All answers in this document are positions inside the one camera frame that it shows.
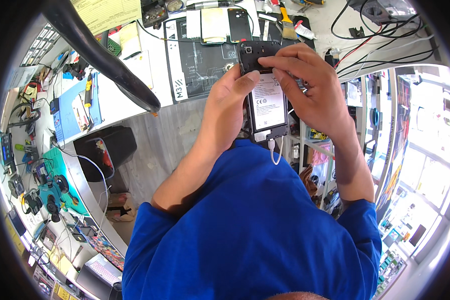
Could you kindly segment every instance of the red cable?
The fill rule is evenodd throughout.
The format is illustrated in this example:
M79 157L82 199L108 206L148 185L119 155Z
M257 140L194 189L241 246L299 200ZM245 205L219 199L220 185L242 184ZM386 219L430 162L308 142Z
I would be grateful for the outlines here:
M377 33L379 33L382 30L382 24L380 23L380 28L378 29ZM353 52L357 51L360 47L362 47L363 45L367 44L368 41L370 41L373 38L373 36L369 37L365 43L359 45L358 47L356 47L355 49L353 49L352 52L348 53L347 55L345 55L344 57L342 57L341 60L338 61L338 63L336 63L333 68L336 69L336 67L338 66L339 63L341 63L344 59L346 59L350 54L352 54Z

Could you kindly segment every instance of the cardboard box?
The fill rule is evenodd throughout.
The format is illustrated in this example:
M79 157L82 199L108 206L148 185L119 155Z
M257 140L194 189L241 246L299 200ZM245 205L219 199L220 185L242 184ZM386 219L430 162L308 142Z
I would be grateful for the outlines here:
M128 192L111 194L108 199L106 217L112 222L130 222L135 219L137 210Z

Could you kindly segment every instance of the desk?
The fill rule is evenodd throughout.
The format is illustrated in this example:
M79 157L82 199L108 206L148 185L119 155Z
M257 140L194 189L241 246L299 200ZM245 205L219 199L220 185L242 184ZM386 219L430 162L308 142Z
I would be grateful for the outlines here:
M316 51L322 57L329 48L342 49L344 51L341 53L340 57L342 57L347 51L359 45L361 42L361 40L354 41L354 40L338 39L330 33L330 26L332 22L335 20L336 16L339 14L339 12L342 10L345 3L346 0L329 1L325 3L323 6L312 7L307 11L305 11L305 13L303 14L307 18L309 18L310 27L312 28L312 31L315 33L317 37L317 40L315 40ZM258 7L258 11L260 11L261 10L260 7L263 5L263 2L257 1L256 5ZM299 5L291 3L290 0L285 0L285 5L288 8L288 13L291 15L296 14L296 11L301 8ZM186 16L185 12L170 15L172 19L182 18L185 16ZM339 35L349 36L348 28L350 27L360 28L360 26L363 26L363 24L360 20L359 13L351 8L347 8L344 14L342 15L342 18L337 22L335 30L336 33ZM374 24L371 24L371 28L374 30L378 30L379 27ZM146 30L157 37L161 38L164 37L163 28L161 28L160 30L147 28ZM165 42L163 40L157 39L149 35L140 28L138 29L138 34L142 51L148 51L149 54L151 78L153 82L152 92L156 94L157 98L160 100L162 107L172 105L173 100L168 76ZM417 39L417 37L413 36L409 38L399 39L395 41L393 45L394 46L404 45L412 41L413 39ZM370 44L364 45L363 47L355 51L353 54L351 54L347 59L345 59L340 64L339 69L348 66L349 64L355 62L358 58L368 54L371 50L375 49L380 45L383 45L383 43L388 41L390 40L384 37L380 36L374 37ZM406 52L418 53L428 49L430 49L429 42L420 41L415 43L414 45L404 46L397 50L374 53L373 59L390 60L397 57L401 57L402 55L400 53ZM429 58L425 62L422 62L422 64L423 63L443 64L442 62L435 61L433 57ZM357 76L387 69L389 67L391 67L390 64L385 64L376 67L374 69L362 70L360 73L357 74ZM55 83L54 86L55 95L56 96L61 95L63 92L68 90L72 85L76 83L77 83L76 79L67 80L63 79L60 75L57 78L57 82ZM124 119L128 119L130 117L146 113L144 109L135 105L130 99L128 99L123 93L121 93L113 81L111 81L102 74L98 75L98 92L99 92L98 98L100 101L100 111L103 122L95 126L90 132L95 132L99 129L103 129L118 124ZM49 92L47 100L50 102L52 98L53 93ZM42 117L36 122L35 128L36 131L35 142L38 145L40 155L43 152L48 151L48 145L43 144L43 141L45 139L44 132L47 131L48 128L54 129L53 116L51 116L48 113L48 107L45 106L43 108ZM12 134L14 137L15 144L16 143L20 144L22 142L21 140L24 140L26 138L23 129L20 128L13 128ZM70 154L75 154L76 151L73 145L73 141L80 137L83 137L84 135L87 135L87 133L82 132L70 138L67 138L62 144L63 146L65 146L65 151ZM21 159L21 156L17 155L16 159L17 160ZM66 165L66 169L68 171L67 177L69 179L69 184L73 185L74 188L77 190L80 197L80 201L82 201L87 211L90 213L91 217L97 223L100 223L103 216L103 210L98 205L99 199L97 195L94 195L93 189L91 188L90 184L87 183L84 177L80 163L78 162L78 158L64 154L63 159ZM23 180L25 182L29 180L29 177L26 177L26 175L24 175ZM27 183L25 183L25 186L27 188L30 188L33 187L33 184L30 184L29 186ZM6 183L5 185L2 186L2 188L4 196L9 197L10 193L8 192L8 187L6 186ZM28 222L29 216L22 214L22 212L20 211L20 207L18 207L19 205L18 200L12 199L12 202L15 206L17 206L18 212L19 214L21 214L20 217L24 220L24 223L26 223L27 230L33 233L37 223L31 221ZM43 220L43 217L48 215L48 213L45 212L41 213L42 213L41 218ZM57 235L57 237L60 235L60 233L63 231L64 228L62 223L54 223L50 225L50 227L51 230L54 231L54 233ZM102 224L102 232L108 238L109 242L112 245L114 245L114 247L118 250L118 252L120 252L121 255L126 254L128 248L126 243L118 235L116 230L107 220L104 220ZM69 245L68 245L69 243L68 238L65 239L62 238L62 240L63 242L61 242L60 244L63 244L64 252L66 253L70 252L72 253L73 256L80 244L76 242L73 238L71 238ZM80 259L77 258L78 260L74 262L74 265L76 267L81 267L83 263L87 260L87 258L91 258L93 256L92 254L94 253L94 251L95 250L93 250L91 247L90 249L87 249L87 251L84 252L84 254L79 255ZM67 274L67 276L70 276L70 278L74 279L76 277L76 272L71 272L70 274Z

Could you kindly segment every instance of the trash bin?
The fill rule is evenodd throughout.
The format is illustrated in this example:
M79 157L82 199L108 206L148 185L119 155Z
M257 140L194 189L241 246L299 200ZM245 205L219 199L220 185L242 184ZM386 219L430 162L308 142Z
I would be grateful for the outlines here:
M105 179L112 178L120 167L137 150L135 136L130 127L115 126L102 129L74 142L78 155L88 157L102 170ZM88 160L79 158L81 169L88 182L103 180L97 168Z

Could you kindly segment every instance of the battery label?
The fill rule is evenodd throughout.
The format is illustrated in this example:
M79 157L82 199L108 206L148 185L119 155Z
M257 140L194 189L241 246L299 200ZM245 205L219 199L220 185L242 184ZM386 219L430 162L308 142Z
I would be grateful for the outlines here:
M273 73L260 75L252 96L257 130L285 123L283 92Z

